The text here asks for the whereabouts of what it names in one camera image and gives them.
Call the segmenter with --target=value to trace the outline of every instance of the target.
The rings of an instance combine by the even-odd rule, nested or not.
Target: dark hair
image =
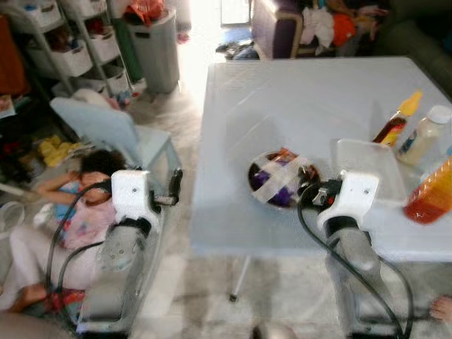
[[[118,152],[109,152],[107,150],[96,150],[82,158],[81,172],[100,172],[112,176],[119,170],[124,170],[126,163]]]

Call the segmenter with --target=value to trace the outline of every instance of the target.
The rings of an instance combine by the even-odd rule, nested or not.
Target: white storage basket
[[[105,65],[104,72],[113,94],[116,95],[129,90],[126,71],[122,67]],[[84,74],[83,79],[89,82],[91,87],[96,91],[99,91],[99,88],[104,85],[104,81],[102,81],[94,69]]]
[[[61,0],[67,16],[75,20],[76,11],[78,11],[83,19],[95,17],[107,10],[107,2],[105,0]]]
[[[100,62],[105,63],[113,60],[119,56],[119,46],[114,35],[113,27],[107,26],[106,33],[103,35],[96,35],[91,38],[94,50],[97,53],[97,57]]]
[[[14,6],[20,7],[27,16],[33,17],[36,20],[37,25],[45,32],[56,28],[57,23],[63,23],[56,1],[49,0],[43,2],[40,5],[36,5],[36,8],[31,10],[27,10],[18,4],[15,4]],[[23,16],[8,12],[8,17],[11,20],[14,30],[24,33],[32,33],[34,31],[31,23],[28,20],[24,20]]]
[[[42,49],[27,48],[27,52],[38,69],[54,73],[52,61],[47,58]],[[81,76],[93,67],[88,50],[82,40],[78,41],[77,48],[67,52],[52,51],[52,56],[66,76]]]
[[[79,81],[79,79],[80,78],[77,78],[75,81],[77,90],[81,88],[90,88],[103,95],[104,97],[108,97],[107,86],[104,83],[98,88],[91,88],[91,84],[87,83],[86,80],[82,79],[81,81]],[[71,95],[68,93],[63,83],[61,82],[52,87],[52,93],[55,97],[71,97]]]

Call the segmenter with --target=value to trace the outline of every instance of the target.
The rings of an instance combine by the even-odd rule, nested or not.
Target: orange bottle
[[[421,224],[438,220],[452,210],[452,157],[412,193],[405,214]]]

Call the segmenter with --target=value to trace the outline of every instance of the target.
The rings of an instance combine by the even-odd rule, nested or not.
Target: orange cloth
[[[135,0],[126,12],[135,13],[146,26],[149,26],[153,20],[158,19],[164,8],[163,0]]]
[[[333,14],[334,21],[334,38],[333,44],[340,47],[347,42],[351,37],[356,35],[355,24],[351,17],[345,14]]]
[[[6,16],[0,15],[0,94],[20,95],[30,91],[22,59],[14,44]]]

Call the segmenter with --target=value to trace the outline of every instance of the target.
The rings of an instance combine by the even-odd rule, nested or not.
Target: yellow bottle cap
[[[422,93],[421,90],[414,92],[411,97],[402,102],[402,104],[399,106],[398,110],[400,111],[400,113],[402,113],[406,117],[411,117],[417,111],[423,94],[424,93]]]

